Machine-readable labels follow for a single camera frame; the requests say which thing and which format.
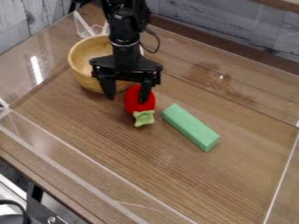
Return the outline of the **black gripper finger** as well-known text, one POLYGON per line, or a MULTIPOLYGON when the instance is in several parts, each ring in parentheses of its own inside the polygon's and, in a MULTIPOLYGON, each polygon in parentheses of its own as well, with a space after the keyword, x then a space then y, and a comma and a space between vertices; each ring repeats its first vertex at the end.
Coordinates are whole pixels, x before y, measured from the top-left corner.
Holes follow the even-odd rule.
POLYGON ((99 84, 103 89, 105 95, 110 100, 115 99, 117 91, 118 91, 118 85, 117 81, 110 77, 101 77, 99 78, 99 84))
POLYGON ((150 80, 146 80, 142 83, 142 87, 141 87, 141 93, 139 93, 139 102, 141 103, 147 102, 150 94, 151 94, 151 90, 153 90, 153 82, 150 80))

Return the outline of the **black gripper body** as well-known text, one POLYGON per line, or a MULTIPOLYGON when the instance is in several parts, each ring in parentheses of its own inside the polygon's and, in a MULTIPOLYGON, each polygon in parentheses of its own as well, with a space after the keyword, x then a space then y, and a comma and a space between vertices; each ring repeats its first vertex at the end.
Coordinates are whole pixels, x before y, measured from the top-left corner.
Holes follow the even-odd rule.
POLYGON ((150 60, 141 52, 141 44, 113 45, 113 54, 90 60, 93 75, 110 77, 118 81, 162 83, 163 65, 150 60))

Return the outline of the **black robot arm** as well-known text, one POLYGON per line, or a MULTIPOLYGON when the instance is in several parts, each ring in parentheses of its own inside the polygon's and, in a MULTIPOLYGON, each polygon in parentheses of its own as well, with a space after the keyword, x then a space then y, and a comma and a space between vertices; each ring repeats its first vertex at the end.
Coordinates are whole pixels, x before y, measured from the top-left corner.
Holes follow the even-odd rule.
POLYGON ((163 65, 141 53, 141 33, 157 34, 147 28, 151 18, 146 0, 102 0, 105 15, 110 26, 109 41, 113 54, 93 58, 93 76, 98 78, 105 95, 115 98, 117 81, 133 81, 142 85, 139 102, 150 98, 155 85, 162 84, 163 65))

